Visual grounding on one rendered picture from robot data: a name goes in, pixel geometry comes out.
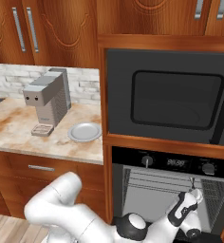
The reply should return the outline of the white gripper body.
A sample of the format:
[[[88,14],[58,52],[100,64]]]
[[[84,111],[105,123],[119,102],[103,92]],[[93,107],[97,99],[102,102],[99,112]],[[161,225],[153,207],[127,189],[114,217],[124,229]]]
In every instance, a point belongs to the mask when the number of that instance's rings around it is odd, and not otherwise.
[[[186,194],[186,202],[188,206],[199,204],[203,200],[202,191],[194,189]]]

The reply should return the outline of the black oven knob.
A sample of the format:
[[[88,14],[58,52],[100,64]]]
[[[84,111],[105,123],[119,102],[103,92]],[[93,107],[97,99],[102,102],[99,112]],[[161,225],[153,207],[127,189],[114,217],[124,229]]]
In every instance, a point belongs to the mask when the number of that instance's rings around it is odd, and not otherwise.
[[[146,167],[148,168],[149,166],[151,166],[153,164],[154,160],[152,157],[150,156],[144,156],[142,159],[141,159],[141,163]]]
[[[202,171],[205,175],[213,176],[215,174],[215,166],[210,162],[206,162],[202,165]]]

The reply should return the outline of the metal oven rack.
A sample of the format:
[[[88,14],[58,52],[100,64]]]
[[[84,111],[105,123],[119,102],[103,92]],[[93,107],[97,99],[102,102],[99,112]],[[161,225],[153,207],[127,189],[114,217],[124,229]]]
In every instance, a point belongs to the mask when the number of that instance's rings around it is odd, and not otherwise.
[[[166,175],[143,175],[133,173],[130,175],[128,185],[130,187],[156,190],[162,192],[179,193],[187,192],[191,187],[188,178],[174,178]]]

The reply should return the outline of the black built-in oven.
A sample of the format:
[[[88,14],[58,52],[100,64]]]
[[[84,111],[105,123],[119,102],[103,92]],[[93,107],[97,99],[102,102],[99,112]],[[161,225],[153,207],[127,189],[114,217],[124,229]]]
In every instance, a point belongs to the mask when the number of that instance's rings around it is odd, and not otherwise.
[[[144,156],[150,156],[154,160],[148,168],[141,163]],[[206,162],[215,166],[213,176],[205,175],[202,171],[202,165]],[[165,214],[181,192],[176,194],[130,187],[128,181],[133,173],[195,178],[195,187],[203,194],[203,200],[197,208],[202,232],[221,235],[224,229],[224,159],[114,146],[112,148],[114,218],[119,219],[128,213],[137,213],[151,224]]]

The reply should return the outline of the black oven door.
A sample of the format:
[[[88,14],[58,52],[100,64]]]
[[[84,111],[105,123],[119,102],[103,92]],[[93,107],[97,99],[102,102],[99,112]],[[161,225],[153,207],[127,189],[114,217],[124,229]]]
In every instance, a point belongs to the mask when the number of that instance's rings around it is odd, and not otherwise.
[[[219,235],[202,233],[200,236],[190,239],[182,230],[179,230],[173,243],[223,243]]]

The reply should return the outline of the black microwave oven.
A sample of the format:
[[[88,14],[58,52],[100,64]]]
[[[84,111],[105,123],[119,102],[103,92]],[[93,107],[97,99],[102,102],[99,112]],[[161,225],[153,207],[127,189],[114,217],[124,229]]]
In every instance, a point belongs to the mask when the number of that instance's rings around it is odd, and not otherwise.
[[[109,49],[108,131],[224,145],[224,53]]]

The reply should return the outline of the grey round plate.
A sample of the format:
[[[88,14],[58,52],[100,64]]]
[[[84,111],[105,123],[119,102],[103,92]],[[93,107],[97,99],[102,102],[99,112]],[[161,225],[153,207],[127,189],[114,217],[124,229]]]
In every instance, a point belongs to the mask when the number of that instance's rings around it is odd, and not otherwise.
[[[102,129],[94,122],[80,122],[70,127],[67,135],[77,142],[90,142],[102,135]]]

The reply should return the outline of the wooden drawer front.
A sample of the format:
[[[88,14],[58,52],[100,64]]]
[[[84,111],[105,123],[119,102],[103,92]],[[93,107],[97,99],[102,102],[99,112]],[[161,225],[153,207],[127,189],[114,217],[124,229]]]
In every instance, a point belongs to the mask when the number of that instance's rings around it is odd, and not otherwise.
[[[13,153],[8,153],[7,159],[10,170],[16,176],[38,178],[41,180],[54,180],[67,172],[73,172],[81,178],[85,189],[102,191],[104,188],[102,165]],[[49,172],[29,169],[29,164],[52,167],[55,171]]]

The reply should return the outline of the grey coffee machine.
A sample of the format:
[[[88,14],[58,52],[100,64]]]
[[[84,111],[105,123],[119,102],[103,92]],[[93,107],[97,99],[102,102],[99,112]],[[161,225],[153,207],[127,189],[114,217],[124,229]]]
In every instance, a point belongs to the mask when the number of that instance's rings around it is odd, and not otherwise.
[[[34,106],[38,124],[32,136],[48,137],[71,108],[65,68],[51,68],[23,89],[26,105]]]

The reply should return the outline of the wooden base cupboard door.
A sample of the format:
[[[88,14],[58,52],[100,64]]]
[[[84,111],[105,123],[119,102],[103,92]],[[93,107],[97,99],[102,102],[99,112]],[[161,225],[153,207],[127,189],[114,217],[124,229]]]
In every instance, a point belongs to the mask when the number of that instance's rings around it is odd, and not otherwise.
[[[83,178],[83,188],[76,202],[84,203],[102,219],[105,219],[105,202],[103,182]],[[16,178],[0,175],[0,192],[7,202],[9,212],[13,216],[23,217],[25,204],[43,188],[49,180],[33,178]]]

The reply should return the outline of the wooden wall cupboard door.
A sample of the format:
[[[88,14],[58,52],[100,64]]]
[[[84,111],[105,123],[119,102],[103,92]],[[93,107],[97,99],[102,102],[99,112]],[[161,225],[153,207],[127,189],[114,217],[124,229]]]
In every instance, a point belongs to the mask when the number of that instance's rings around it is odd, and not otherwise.
[[[97,0],[100,34],[201,36],[212,0],[203,0],[195,19],[196,0]]]
[[[212,0],[205,30],[206,35],[224,37],[224,16],[221,20],[216,19],[219,3],[220,0]]]
[[[98,68],[96,0],[22,0],[36,65]],[[35,53],[27,7],[38,41]]]
[[[26,52],[20,47],[12,7],[17,8]],[[0,64],[34,64],[22,0],[0,0]]]

